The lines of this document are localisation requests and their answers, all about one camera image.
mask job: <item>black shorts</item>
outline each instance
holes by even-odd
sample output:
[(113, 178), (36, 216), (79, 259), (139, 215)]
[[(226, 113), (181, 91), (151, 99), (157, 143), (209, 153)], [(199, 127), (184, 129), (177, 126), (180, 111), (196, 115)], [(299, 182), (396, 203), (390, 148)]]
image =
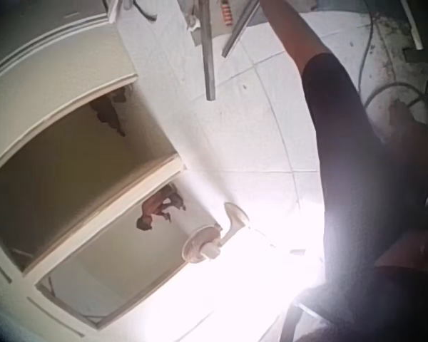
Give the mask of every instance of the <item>black shorts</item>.
[(317, 135), (325, 201), (327, 279), (372, 266), (409, 228), (407, 183), (331, 53), (315, 56), (302, 84)]

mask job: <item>metal pipe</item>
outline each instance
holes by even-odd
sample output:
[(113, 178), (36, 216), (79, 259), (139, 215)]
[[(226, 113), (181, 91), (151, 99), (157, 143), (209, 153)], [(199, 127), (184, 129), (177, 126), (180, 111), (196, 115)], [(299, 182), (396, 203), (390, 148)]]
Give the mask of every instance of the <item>metal pipe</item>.
[(231, 49), (233, 48), (233, 46), (235, 46), (236, 42), (243, 34), (246, 26), (249, 24), (249, 21), (252, 19), (259, 6), (260, 0), (249, 0), (248, 4), (241, 13), (238, 22), (236, 23), (235, 27), (233, 27), (233, 32), (231, 33), (230, 38), (223, 47), (222, 57), (227, 58)]
[(211, 15), (209, 0), (200, 0), (201, 48), (203, 50), (203, 67), (205, 69), (206, 99), (215, 100), (213, 34), (211, 32)]

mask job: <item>floor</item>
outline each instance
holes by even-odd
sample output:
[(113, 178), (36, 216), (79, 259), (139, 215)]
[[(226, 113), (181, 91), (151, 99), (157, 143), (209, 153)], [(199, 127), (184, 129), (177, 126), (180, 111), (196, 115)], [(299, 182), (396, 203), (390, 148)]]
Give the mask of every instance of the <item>floor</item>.
[[(275, 246), (288, 250), (320, 242), (323, 198), (315, 131), (295, 64), (269, 24), (247, 28), (227, 59), (220, 51), (228, 37), (214, 39), (217, 98), (208, 102), (201, 47), (194, 46), (177, 1), (140, 4), (158, 15), (154, 24), (132, 10), (122, 11), (117, 25), (138, 71), (133, 94), (144, 102), (187, 167), (176, 180), (178, 187), (225, 227), (223, 203), (229, 201), (242, 207), (253, 229)], [(303, 17), (357, 84), (369, 16), (314, 12)], [(401, 50), (412, 46), (412, 40), (402, 27), (393, 20), (376, 20), (363, 98), (395, 80), (424, 87), (428, 65), (404, 62)], [(373, 121), (386, 117), (397, 95), (391, 90), (370, 106)], [(399, 97), (411, 100), (415, 95), (399, 90)], [(270, 311), (268, 326), (278, 314)], [(258, 341), (265, 331), (266, 327), (240, 340)], [(233, 336), (223, 341), (239, 341)]]

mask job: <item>cable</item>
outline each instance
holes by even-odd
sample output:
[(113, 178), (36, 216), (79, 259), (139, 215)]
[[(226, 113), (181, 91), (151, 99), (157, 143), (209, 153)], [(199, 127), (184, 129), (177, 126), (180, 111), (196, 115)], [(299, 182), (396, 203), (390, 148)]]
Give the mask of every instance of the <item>cable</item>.
[[(371, 42), (372, 42), (372, 34), (374, 32), (374, 29), (373, 29), (373, 26), (374, 26), (374, 17), (372, 15), (371, 9), (370, 9), (370, 7), (369, 7), (369, 5), (367, 3), (367, 0), (363, 0), (363, 2), (365, 3), (365, 7), (366, 7), (366, 9), (367, 9), (367, 11), (368, 11), (368, 13), (370, 15), (370, 26), (371, 26), (371, 29), (370, 29), (370, 36), (368, 38), (367, 46), (366, 46), (365, 52), (364, 52), (363, 57), (362, 57), (362, 62), (360, 64), (360, 74), (359, 74), (359, 77), (358, 77), (358, 93), (360, 95), (360, 98), (362, 97), (362, 94), (361, 94), (362, 74), (363, 74), (363, 72), (365, 70), (366, 59), (367, 59), (367, 56), (368, 56), (368, 52), (370, 51)], [(383, 93), (387, 89), (394, 88), (394, 87), (405, 87), (405, 88), (411, 89), (415, 93), (417, 93), (418, 96), (414, 100), (412, 100), (411, 102), (409, 102), (407, 104), (407, 107), (411, 108), (413, 105), (415, 105), (418, 102), (422, 101), (425, 104), (425, 107), (427, 108), (427, 115), (428, 115), (428, 80), (426, 82), (424, 91), (421, 91), (421, 90), (417, 89), (415, 86), (413, 86), (412, 84), (409, 84), (409, 83), (406, 83), (406, 82), (392, 82), (392, 83), (388, 83), (386, 85), (382, 85), (379, 88), (377, 88), (376, 90), (374, 90), (368, 96), (368, 98), (364, 102), (365, 109), (367, 109), (367, 107), (370, 105), (370, 103), (379, 94)]]

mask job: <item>person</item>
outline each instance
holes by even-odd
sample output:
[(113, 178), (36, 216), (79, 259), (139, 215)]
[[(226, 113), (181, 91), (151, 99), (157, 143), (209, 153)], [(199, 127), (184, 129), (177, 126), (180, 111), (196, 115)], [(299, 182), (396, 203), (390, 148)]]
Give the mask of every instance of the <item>person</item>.
[(367, 117), (341, 63), (286, 0), (260, 0), (300, 72), (316, 131), (325, 202), (326, 282), (290, 307), (326, 326), (301, 341), (428, 341), (428, 227), (409, 206), (409, 179)]

